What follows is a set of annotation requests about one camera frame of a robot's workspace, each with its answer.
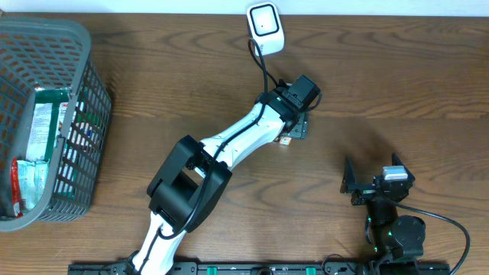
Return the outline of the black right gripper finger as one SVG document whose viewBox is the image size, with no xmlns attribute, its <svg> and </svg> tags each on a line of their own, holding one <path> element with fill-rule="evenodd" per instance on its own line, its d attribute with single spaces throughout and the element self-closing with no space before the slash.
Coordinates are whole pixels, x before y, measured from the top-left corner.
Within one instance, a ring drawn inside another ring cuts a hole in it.
<svg viewBox="0 0 489 275">
<path fill-rule="evenodd" d="M 396 153 L 392 153 L 391 160 L 394 174 L 408 174 L 408 169 Z"/>
<path fill-rule="evenodd" d="M 357 181 L 350 157 L 345 158 L 345 168 L 342 177 L 340 193 L 352 193 L 357 189 Z"/>
</svg>

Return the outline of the orange small box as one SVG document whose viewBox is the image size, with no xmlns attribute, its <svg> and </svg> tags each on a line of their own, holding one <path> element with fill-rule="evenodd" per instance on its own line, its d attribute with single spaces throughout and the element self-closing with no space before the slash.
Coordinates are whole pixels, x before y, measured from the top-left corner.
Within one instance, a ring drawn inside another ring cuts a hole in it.
<svg viewBox="0 0 489 275">
<path fill-rule="evenodd" d="M 288 137 L 288 136 L 286 136 L 286 137 L 280 137 L 280 139 L 279 139 L 279 143 L 281 145 L 284 145 L 284 146 L 288 146 L 291 141 L 292 141 L 292 138 L 291 137 Z"/>
</svg>

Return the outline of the green white gloves package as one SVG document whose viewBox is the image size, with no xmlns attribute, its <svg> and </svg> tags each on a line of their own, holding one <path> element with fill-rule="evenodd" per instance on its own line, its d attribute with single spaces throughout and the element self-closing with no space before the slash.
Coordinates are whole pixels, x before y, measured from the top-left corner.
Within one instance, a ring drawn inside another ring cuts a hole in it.
<svg viewBox="0 0 489 275">
<path fill-rule="evenodd" d="M 69 103 L 69 89 L 37 91 L 26 160 L 48 162 L 57 146 Z"/>
</svg>

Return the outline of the white mint wipes pack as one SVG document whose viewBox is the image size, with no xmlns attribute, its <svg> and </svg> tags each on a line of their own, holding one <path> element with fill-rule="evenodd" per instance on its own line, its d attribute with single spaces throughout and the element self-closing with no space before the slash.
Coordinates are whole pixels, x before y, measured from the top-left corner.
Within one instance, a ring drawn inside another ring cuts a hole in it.
<svg viewBox="0 0 489 275">
<path fill-rule="evenodd" d="M 17 165 L 21 211 L 27 213 L 39 203 L 44 193 L 49 163 L 42 160 L 34 162 L 18 160 Z"/>
</svg>

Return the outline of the red snack stick packet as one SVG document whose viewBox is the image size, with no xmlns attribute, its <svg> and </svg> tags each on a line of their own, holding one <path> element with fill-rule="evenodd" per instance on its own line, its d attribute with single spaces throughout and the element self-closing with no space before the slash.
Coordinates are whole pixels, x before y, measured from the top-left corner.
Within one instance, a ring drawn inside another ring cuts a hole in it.
<svg viewBox="0 0 489 275">
<path fill-rule="evenodd" d="M 23 214 L 21 212 L 21 191 L 18 181 L 18 163 L 16 157 L 13 158 L 11 163 L 10 176 L 14 217 L 20 218 Z"/>
</svg>

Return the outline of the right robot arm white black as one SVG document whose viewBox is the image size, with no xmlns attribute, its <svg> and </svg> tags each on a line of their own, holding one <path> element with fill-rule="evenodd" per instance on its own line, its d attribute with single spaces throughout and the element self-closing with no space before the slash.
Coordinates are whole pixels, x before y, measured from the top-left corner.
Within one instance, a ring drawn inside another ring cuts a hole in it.
<svg viewBox="0 0 489 275">
<path fill-rule="evenodd" d="M 367 208 L 365 237 L 375 249 L 373 258 L 359 264 L 356 274 L 419 273 L 416 259 L 423 256 L 426 224 L 416 216 L 398 215 L 396 206 L 409 195 L 414 181 L 396 154 L 369 184 L 356 180 L 351 159 L 345 159 L 340 192 L 351 196 L 353 206 Z"/>
</svg>

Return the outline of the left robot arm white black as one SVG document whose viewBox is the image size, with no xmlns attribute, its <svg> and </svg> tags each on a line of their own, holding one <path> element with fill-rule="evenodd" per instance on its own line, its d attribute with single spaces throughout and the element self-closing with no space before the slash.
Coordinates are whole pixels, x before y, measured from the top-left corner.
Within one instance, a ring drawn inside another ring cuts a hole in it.
<svg viewBox="0 0 489 275">
<path fill-rule="evenodd" d="M 321 100 L 317 88 L 279 86 L 261 94 L 239 121 L 212 137 L 181 138 L 151 180 L 150 225 L 128 266 L 132 274 L 166 274 L 183 237 L 215 208 L 243 159 L 297 125 Z"/>
</svg>

